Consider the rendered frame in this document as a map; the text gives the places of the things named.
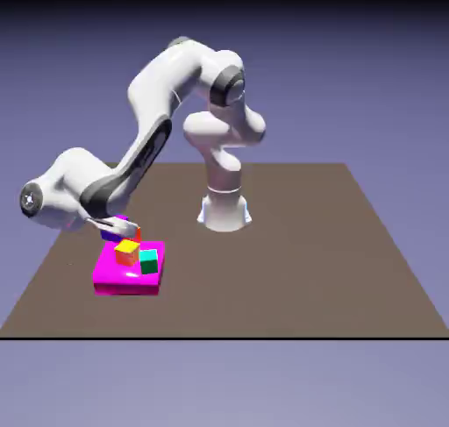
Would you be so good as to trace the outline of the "large magenta box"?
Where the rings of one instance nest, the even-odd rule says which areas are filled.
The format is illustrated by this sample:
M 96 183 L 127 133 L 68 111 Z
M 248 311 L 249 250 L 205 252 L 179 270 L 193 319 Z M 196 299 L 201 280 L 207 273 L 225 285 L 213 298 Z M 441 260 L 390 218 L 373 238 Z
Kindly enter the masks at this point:
M 156 249 L 159 272 L 142 274 L 140 264 L 132 267 L 116 262 L 114 247 L 117 243 L 106 242 L 92 273 L 97 295 L 158 295 L 165 264 L 165 243 L 163 241 L 142 241 L 140 250 Z

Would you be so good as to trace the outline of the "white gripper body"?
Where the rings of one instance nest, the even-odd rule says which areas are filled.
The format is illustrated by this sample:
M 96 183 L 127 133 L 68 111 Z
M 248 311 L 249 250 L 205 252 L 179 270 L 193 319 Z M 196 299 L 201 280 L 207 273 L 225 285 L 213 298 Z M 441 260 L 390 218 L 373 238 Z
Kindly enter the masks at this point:
M 123 238 L 134 238 L 139 229 L 137 224 L 118 217 L 87 217 L 86 221 L 93 224 L 99 231 L 105 230 L 117 234 Z

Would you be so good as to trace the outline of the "small orange cube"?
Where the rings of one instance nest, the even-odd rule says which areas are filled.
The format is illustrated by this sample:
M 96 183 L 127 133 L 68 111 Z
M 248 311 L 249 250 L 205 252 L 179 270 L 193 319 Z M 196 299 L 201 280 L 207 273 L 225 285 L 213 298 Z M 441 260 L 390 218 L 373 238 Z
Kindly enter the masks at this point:
M 139 262 L 140 243 L 124 238 L 114 247 L 114 252 L 119 265 L 132 267 Z

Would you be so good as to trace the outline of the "small purple cube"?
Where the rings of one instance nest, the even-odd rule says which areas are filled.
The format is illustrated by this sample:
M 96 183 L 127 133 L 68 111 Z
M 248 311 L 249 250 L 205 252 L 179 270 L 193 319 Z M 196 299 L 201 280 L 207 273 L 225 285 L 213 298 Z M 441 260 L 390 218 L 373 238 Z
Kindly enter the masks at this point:
M 129 219 L 129 217 L 126 216 L 126 215 L 117 215 L 117 217 L 120 218 L 120 219 L 124 219 L 124 220 L 128 220 Z M 119 236 L 117 234 L 105 231 L 105 230 L 101 230 L 100 234 L 101 234 L 101 238 L 104 241 L 110 241 L 110 242 L 119 243 L 123 239 L 123 237 L 121 237 L 121 236 Z

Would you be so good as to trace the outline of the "small green cube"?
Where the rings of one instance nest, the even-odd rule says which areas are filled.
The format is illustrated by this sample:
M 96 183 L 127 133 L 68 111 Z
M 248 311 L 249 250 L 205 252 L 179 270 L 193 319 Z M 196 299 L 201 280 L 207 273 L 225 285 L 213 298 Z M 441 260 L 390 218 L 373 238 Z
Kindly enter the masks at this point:
M 159 272 L 158 252 L 156 249 L 139 251 L 140 272 L 142 274 L 157 274 Z

